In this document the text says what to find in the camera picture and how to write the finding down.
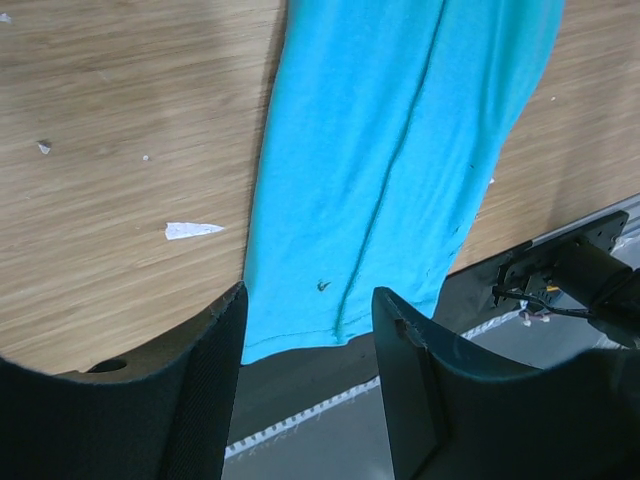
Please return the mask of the turquoise t shirt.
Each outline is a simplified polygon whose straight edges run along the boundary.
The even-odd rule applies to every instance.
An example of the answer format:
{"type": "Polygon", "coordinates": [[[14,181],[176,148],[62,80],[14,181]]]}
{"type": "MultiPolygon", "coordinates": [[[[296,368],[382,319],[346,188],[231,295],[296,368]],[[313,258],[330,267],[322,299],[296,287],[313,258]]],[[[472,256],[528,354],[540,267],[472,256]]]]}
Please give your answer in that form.
{"type": "Polygon", "coordinates": [[[292,1],[244,269],[244,364],[431,316],[536,89],[560,1],[292,1]]]}

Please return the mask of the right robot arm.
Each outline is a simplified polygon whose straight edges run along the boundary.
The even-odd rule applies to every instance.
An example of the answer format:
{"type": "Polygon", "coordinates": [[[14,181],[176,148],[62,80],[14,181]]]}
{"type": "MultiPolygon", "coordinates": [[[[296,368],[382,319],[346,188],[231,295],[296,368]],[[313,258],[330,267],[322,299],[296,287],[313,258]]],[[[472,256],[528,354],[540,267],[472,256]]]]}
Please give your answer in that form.
{"type": "Polygon", "coordinates": [[[639,347],[639,271],[590,243],[559,253],[552,283],[583,305],[587,321],[610,340],[639,347]]]}

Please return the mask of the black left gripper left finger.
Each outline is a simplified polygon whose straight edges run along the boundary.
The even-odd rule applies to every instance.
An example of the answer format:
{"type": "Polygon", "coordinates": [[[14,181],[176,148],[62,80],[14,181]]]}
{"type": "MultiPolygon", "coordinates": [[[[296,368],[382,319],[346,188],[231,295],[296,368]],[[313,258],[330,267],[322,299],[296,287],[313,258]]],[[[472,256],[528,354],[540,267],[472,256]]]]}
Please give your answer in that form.
{"type": "Polygon", "coordinates": [[[248,295],[87,371],[1,363],[5,479],[217,479],[237,389],[248,295]]]}

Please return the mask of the white paper scrap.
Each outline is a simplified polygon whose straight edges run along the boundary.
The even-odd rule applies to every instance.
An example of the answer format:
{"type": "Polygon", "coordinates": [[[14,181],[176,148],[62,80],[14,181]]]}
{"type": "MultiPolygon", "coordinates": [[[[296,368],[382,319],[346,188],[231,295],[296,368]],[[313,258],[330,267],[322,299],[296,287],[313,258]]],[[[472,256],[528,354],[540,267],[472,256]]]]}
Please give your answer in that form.
{"type": "Polygon", "coordinates": [[[168,241],[212,235],[222,232],[224,228],[215,224],[192,222],[167,222],[164,231],[168,241]]]}

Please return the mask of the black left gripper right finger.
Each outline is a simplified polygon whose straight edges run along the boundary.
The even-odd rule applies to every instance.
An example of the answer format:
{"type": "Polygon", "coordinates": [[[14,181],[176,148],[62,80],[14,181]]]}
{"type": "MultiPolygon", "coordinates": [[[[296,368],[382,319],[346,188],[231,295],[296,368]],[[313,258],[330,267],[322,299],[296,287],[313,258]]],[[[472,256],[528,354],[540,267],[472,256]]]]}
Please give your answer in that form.
{"type": "Polygon", "coordinates": [[[635,479],[639,354],[593,349],[537,369],[373,293],[398,479],[635,479]]]}

